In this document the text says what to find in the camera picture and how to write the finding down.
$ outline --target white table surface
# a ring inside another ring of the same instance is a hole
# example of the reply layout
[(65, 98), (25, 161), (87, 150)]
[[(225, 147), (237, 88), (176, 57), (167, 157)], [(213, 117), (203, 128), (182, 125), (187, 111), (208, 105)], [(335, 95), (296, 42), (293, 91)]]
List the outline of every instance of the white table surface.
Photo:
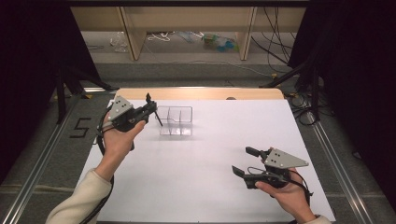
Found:
[[(135, 107), (141, 100), (131, 101)], [(245, 147), (276, 147), (309, 162), (297, 168), (306, 180), (314, 213), (335, 221), (286, 100), (158, 100), (192, 106), (192, 135), (160, 135), (152, 114), (115, 174), (113, 193), (98, 220), (120, 222), (289, 222), (275, 199), (247, 189), (232, 165), (264, 169)], [(97, 145), (82, 171), (102, 155)]]

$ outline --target hand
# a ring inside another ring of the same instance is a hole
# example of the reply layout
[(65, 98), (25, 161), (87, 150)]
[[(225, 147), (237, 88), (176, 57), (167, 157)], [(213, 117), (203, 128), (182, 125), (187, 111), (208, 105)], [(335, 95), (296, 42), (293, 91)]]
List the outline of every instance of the hand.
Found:
[[(291, 179), (302, 184), (303, 180), (294, 172), (295, 168), (290, 168)], [(276, 198), (279, 205), (297, 220), (298, 223), (305, 223), (316, 219), (305, 199), (304, 190), (292, 183), (282, 189), (276, 189), (271, 185), (258, 181), (256, 187)]]
[(131, 150), (136, 136), (144, 129), (146, 122), (139, 121), (130, 131), (123, 133), (117, 129), (110, 129), (104, 133), (105, 155), (96, 167), (95, 172), (103, 179), (110, 181), (120, 164)]

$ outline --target cable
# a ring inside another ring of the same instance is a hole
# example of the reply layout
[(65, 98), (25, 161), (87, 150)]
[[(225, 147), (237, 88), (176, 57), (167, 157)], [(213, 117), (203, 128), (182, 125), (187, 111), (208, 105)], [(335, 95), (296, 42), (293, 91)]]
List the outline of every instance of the cable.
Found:
[(285, 177), (285, 176), (275, 175), (275, 174), (273, 174), (273, 173), (271, 173), (271, 172), (268, 172), (268, 171), (265, 171), (265, 170), (262, 170), (262, 169), (259, 169), (259, 168), (256, 168), (256, 167), (249, 166), (249, 167), (247, 168), (247, 171), (248, 171), (251, 175), (255, 175), (255, 174), (251, 173), (251, 172), (250, 172), (250, 169), (254, 169), (254, 170), (261, 171), (262, 173), (261, 173), (260, 175), (266, 175), (266, 176), (275, 177), (275, 178), (277, 178), (278, 180), (281, 180), (281, 181), (284, 181), (284, 182), (288, 182), (288, 183), (297, 185), (298, 187), (300, 187), (300, 188), (303, 189), (306, 202), (308, 203), (308, 205), (310, 204), (310, 197), (311, 197), (314, 193), (311, 193), (311, 192), (309, 191), (309, 188), (308, 188), (308, 185), (306, 184), (305, 179), (304, 179), (299, 173), (297, 173), (297, 172), (295, 172), (295, 171), (292, 171), (292, 170), (289, 170), (290, 172), (292, 172), (292, 173), (294, 173), (294, 174), (297, 174), (297, 176), (299, 176), (299, 177), (302, 179), (303, 184), (301, 184), (301, 183), (299, 183), (299, 182), (297, 182), (297, 181), (295, 181), (295, 180), (293, 180), (293, 179), (291, 179), (291, 178), (288, 178), (288, 177)]
[(280, 46), (282, 48), (282, 51), (283, 51), (283, 54), (285, 55), (286, 60), (288, 61), (290, 56), (289, 56), (288, 52), (285, 50), (285, 45), (283, 45), (282, 39), (280, 38), (279, 25), (278, 25), (278, 22), (277, 22), (278, 13), (279, 13), (279, 7), (275, 7), (275, 13), (276, 13), (275, 24), (273, 24), (271, 22), (271, 19), (270, 19), (268, 13), (267, 13), (267, 10), (265, 9), (265, 7), (263, 8), (263, 10), (264, 10), (265, 16), (267, 17), (267, 20), (270, 22), (271, 28), (273, 30), (273, 36), (272, 36), (272, 38), (270, 40), (271, 41), (270, 42), (270, 46), (271, 46), (271, 43), (274, 42), (274, 35), (275, 35), (277, 37), (279, 43), (280, 43)]
[(148, 52), (151, 54), (151, 56), (155, 59), (155, 61), (157, 61), (157, 63), (164, 63), (164, 64), (168, 64), (168, 63), (225, 63), (225, 64), (228, 64), (228, 65), (237, 67), (237, 68), (246, 69), (246, 70), (248, 70), (248, 71), (257, 73), (257, 74), (262, 75), (262, 76), (265, 76), (265, 77), (270, 77), (270, 76), (271, 76), (271, 75), (267, 75), (267, 74), (258, 72), (258, 71), (256, 71), (256, 70), (251, 69), (251, 68), (248, 68), (248, 67), (239, 66), (239, 65), (236, 65), (236, 64), (232, 64), (232, 63), (227, 63), (227, 62), (224, 62), (224, 61), (209, 62), (209, 61), (196, 60), (196, 61), (188, 61), (188, 62), (163, 62), (163, 61), (160, 61), (160, 60), (155, 56), (155, 54), (149, 49), (149, 47), (148, 47), (146, 44), (143, 44), (143, 45), (144, 45), (145, 48), (148, 50)]
[[(307, 105), (307, 100), (306, 97), (303, 94), (298, 94), (303, 100), (299, 105), (296, 105), (293, 102), (293, 99), (296, 98), (296, 95), (288, 95), (289, 99), (288, 102), (290, 104), (291, 107), (293, 107), (293, 109), (291, 110), (293, 114), (297, 114), (297, 116), (294, 116), (295, 119), (297, 119), (302, 125), (304, 126), (310, 126), (310, 125), (314, 125), (316, 122), (319, 121), (319, 119), (315, 116), (315, 113), (312, 113), (313, 108), (312, 106)], [(306, 113), (311, 112), (314, 120), (312, 122), (303, 122), (302, 121), (302, 117), (303, 115), (305, 115)]]
[(115, 129), (115, 128), (114, 128), (114, 127), (111, 127), (111, 128), (109, 128), (109, 129), (106, 129), (106, 130), (102, 131), (102, 133), (105, 133), (105, 132), (110, 131), (110, 130), (112, 130), (112, 129)]
[[(108, 111), (110, 111), (110, 109), (111, 109), (112, 106), (113, 106), (113, 105), (109, 106), (109, 107), (106, 109), (105, 113), (104, 113), (103, 116), (101, 117), (101, 119), (100, 119), (100, 121), (99, 121), (99, 124), (98, 124), (98, 126), (97, 126), (96, 143), (98, 144), (99, 149), (101, 150), (102, 155), (105, 155), (105, 146), (104, 146), (104, 144), (103, 144), (104, 131), (103, 131), (103, 129), (102, 129), (102, 127), (103, 127), (103, 121), (105, 120), (105, 116), (106, 116), (106, 114), (108, 113)], [(109, 193), (107, 194), (107, 196), (106, 196), (105, 198), (103, 198), (103, 199), (99, 202), (99, 204), (96, 205), (96, 207), (95, 207), (95, 208), (94, 208), (94, 209), (93, 209), (93, 210), (92, 210), (81, 222), (80, 222), (80, 224), (88, 224), (88, 223), (100, 212), (100, 210), (102, 209), (102, 207), (105, 206), (105, 204), (106, 204), (108, 198), (110, 197), (111, 192), (113, 191), (113, 188), (114, 188), (114, 176), (111, 177), (110, 183), (111, 183), (110, 192), (109, 192)]]
[(154, 39), (159, 39), (161, 41), (171, 41), (171, 38), (168, 37), (169, 33), (160, 33), (161, 37), (156, 36), (155, 34), (151, 34), (152, 37), (148, 37), (148, 40), (154, 40)]
[(274, 56), (275, 58), (277, 58), (278, 60), (280, 60), (282, 63), (284, 64), (288, 64), (288, 62), (284, 61), (283, 59), (279, 58), (278, 56), (276, 56), (273, 52), (271, 52), (269, 49), (266, 49), (265, 47), (261, 46), (254, 38), (253, 36), (251, 37), (251, 39), (257, 44), (257, 46), (259, 46), (260, 49), (263, 49), (264, 51), (266, 51), (267, 53), (271, 54), (272, 56)]
[[(264, 32), (262, 32), (262, 36), (263, 36), (265, 39), (267, 39), (268, 41), (272, 41), (272, 40), (270, 40), (270, 38), (268, 38), (267, 36), (265, 36)], [(276, 45), (282, 46), (282, 44), (281, 44), (281, 43), (276, 43), (276, 42), (274, 42), (274, 41), (273, 41), (273, 44), (276, 44)], [(284, 45), (283, 47), (284, 47), (284, 48), (288, 48), (288, 49), (293, 49), (292, 47), (290, 47), (290, 46), (286, 46), (286, 45)]]

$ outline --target metal stand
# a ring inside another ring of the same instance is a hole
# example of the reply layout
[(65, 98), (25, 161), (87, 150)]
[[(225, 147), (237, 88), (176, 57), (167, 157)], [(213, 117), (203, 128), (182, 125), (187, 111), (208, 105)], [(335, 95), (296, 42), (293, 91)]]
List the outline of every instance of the metal stand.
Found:
[(308, 58), (303, 63), (289, 71), (287, 74), (283, 75), (278, 79), (275, 79), (271, 83), (259, 86), (259, 88), (273, 88), (280, 83), (288, 80), (289, 78), (300, 74), (300, 77), (295, 84), (295, 89), (297, 91), (306, 91), (309, 86), (311, 86), (311, 110), (312, 113), (315, 115), (316, 119), (318, 119), (319, 68), (322, 68), (323, 63), (329, 59), (328, 56), (331, 53), (332, 45), (335, 43), (335, 40), (338, 37), (343, 21), (347, 17), (349, 10), (350, 5), (347, 3), (347, 1), (343, 1), (342, 3), (340, 3), (338, 8), (327, 20), (325, 26), (323, 27), (323, 30), (320, 32), (318, 41), (313, 47)]
[(98, 87), (103, 88), (106, 91), (117, 91), (119, 88), (111, 87), (105, 82), (98, 80), (94, 77), (91, 77), (84, 72), (81, 72), (77, 68), (65, 66), (58, 72), (58, 76), (56, 78), (56, 91), (58, 94), (58, 121), (57, 123), (61, 123), (64, 119), (64, 115), (66, 114), (66, 100), (64, 96), (64, 84), (71, 91), (72, 94), (82, 94), (84, 92), (84, 88), (81, 86), (79, 82), (81, 79), (85, 79), (90, 81), (91, 83), (97, 85)]

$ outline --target clear plastic container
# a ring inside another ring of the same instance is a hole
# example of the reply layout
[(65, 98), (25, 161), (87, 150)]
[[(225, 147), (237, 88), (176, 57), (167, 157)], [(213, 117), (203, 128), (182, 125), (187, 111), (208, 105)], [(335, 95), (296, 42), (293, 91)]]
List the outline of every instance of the clear plastic container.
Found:
[(157, 113), (163, 124), (161, 135), (192, 135), (191, 106), (159, 106)]

